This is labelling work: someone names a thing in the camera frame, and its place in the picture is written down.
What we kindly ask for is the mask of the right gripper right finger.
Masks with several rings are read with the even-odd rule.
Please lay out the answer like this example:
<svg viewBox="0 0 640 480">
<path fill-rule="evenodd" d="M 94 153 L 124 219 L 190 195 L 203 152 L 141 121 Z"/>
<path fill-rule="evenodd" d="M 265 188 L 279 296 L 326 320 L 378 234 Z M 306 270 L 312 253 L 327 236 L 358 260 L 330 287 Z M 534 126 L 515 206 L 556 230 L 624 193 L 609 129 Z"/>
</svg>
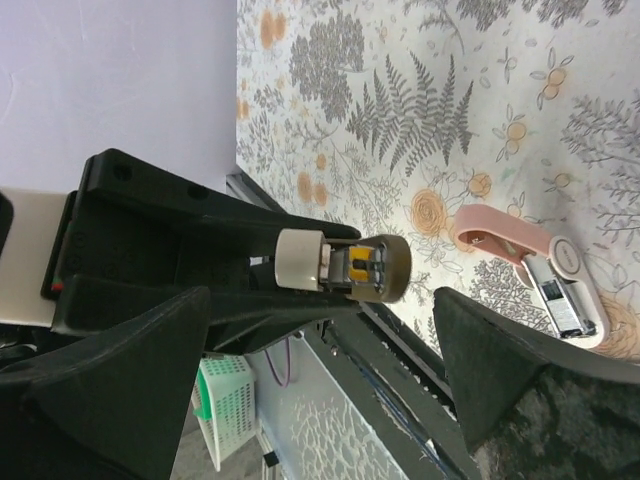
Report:
<svg viewBox="0 0 640 480">
<path fill-rule="evenodd" d="M 636 479 L 639 368 L 441 287 L 434 322 L 456 415 L 484 479 Z"/>
</svg>

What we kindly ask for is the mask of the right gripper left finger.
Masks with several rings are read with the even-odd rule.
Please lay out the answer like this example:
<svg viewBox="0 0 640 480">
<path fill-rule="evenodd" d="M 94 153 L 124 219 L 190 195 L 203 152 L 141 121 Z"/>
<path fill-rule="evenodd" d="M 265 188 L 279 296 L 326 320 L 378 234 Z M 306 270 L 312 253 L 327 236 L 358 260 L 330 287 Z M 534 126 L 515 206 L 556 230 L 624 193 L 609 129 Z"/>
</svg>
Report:
<svg viewBox="0 0 640 480">
<path fill-rule="evenodd" d="M 4 479 L 167 479 L 208 330 L 193 288 L 1 371 Z"/>
</svg>

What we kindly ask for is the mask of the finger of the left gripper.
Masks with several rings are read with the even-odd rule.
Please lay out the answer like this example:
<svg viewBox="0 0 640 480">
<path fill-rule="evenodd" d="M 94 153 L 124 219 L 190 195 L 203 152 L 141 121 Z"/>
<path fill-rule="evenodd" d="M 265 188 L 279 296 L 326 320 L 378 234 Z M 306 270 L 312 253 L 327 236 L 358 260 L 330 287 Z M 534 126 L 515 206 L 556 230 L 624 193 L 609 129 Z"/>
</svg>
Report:
<svg viewBox="0 0 640 480">
<path fill-rule="evenodd" d="M 251 256 L 272 254 L 285 228 L 318 230 L 329 239 L 361 237 L 354 227 L 268 210 L 117 149 L 107 149 L 87 160 L 82 191 L 178 233 Z"/>
<path fill-rule="evenodd" d="M 359 304 L 340 295 L 200 286 L 208 300 L 207 353 L 256 353 L 305 329 L 352 315 Z M 56 300 L 52 330 L 84 337 L 137 317 L 186 292 L 72 276 Z"/>
</svg>

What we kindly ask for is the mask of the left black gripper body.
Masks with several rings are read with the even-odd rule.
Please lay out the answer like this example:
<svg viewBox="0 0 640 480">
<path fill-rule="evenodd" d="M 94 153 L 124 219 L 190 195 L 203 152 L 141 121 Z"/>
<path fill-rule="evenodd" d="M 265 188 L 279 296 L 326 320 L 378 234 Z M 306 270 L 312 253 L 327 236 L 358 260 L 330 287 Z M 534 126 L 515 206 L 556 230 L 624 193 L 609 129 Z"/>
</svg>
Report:
<svg viewBox="0 0 640 480">
<path fill-rule="evenodd" d="M 229 233 L 197 231 L 179 211 L 95 192 L 1 192 L 1 321 L 98 333 L 194 287 L 215 305 L 248 291 Z"/>
</svg>

